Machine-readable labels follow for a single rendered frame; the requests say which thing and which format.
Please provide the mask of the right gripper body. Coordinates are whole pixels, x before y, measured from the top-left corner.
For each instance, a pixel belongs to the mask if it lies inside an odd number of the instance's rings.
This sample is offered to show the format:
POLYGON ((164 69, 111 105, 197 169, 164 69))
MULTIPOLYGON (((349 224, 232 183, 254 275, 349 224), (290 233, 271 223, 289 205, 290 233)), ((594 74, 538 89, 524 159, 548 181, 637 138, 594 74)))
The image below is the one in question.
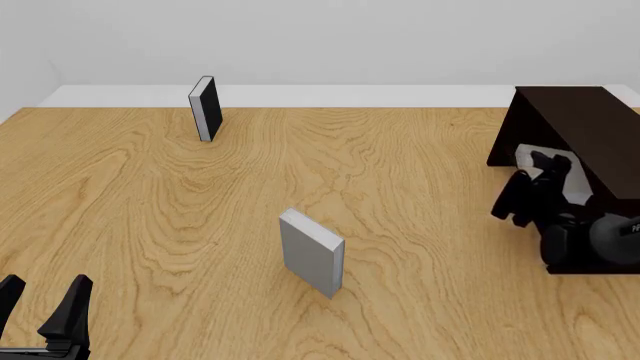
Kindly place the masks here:
POLYGON ((520 144, 515 151, 516 167, 519 170, 524 170, 531 179, 536 179, 543 173, 542 168, 534 164, 534 160, 531 155, 533 151, 541 152, 548 158, 553 158, 555 155, 562 155, 570 160, 571 169, 564 182, 563 195, 568 203, 585 206, 588 200, 592 197, 593 191, 581 162, 575 153, 542 146, 520 144))

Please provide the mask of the black book with white pages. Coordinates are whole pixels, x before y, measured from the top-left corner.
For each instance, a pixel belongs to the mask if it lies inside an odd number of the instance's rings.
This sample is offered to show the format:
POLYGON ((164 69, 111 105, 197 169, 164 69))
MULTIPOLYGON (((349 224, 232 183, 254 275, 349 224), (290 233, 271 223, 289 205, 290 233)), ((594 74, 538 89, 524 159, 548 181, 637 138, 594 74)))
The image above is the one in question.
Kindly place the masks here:
POLYGON ((201 77, 188 99, 200 140, 212 142, 223 122, 214 77, 201 77))

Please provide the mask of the dark brown wooden cabinet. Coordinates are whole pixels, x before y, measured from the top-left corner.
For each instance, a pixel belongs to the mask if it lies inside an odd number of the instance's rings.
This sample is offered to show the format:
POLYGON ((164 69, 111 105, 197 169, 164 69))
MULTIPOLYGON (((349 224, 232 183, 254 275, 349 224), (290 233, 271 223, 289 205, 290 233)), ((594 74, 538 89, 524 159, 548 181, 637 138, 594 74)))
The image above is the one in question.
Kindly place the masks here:
POLYGON ((516 172, 515 151, 520 144, 574 152, 596 191, 596 203, 604 206, 605 212, 640 216, 640 113, 607 89, 517 87, 487 164, 515 167, 516 172))

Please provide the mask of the grey book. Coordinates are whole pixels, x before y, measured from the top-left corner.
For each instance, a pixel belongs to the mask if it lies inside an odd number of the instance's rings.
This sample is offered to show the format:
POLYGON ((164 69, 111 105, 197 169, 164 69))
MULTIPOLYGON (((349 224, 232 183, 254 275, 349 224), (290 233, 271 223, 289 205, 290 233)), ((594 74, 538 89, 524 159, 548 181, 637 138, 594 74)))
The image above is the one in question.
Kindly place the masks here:
POLYGON ((342 287, 345 240, 294 208, 279 216, 284 266, 323 296, 342 287))

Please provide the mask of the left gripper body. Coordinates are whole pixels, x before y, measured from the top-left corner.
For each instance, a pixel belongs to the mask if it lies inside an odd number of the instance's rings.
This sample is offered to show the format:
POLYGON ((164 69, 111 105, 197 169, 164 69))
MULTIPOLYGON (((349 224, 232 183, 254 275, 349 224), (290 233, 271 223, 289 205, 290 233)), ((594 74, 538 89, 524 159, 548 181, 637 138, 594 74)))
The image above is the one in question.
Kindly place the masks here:
POLYGON ((53 340, 46 347, 0 347, 0 360, 88 360, 90 341, 53 340))

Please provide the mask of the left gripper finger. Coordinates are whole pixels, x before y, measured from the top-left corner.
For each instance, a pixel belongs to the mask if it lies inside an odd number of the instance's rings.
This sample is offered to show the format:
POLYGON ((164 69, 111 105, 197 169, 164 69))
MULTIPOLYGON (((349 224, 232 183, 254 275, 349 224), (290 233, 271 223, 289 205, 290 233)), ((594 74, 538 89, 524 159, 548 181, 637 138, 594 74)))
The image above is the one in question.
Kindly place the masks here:
POLYGON ((17 275, 8 275, 0 282, 0 331, 5 329, 11 312, 25 288, 25 281, 17 275))
POLYGON ((86 275, 77 275, 62 301, 38 329, 46 339, 47 347, 89 347, 88 310, 93 281, 86 275))

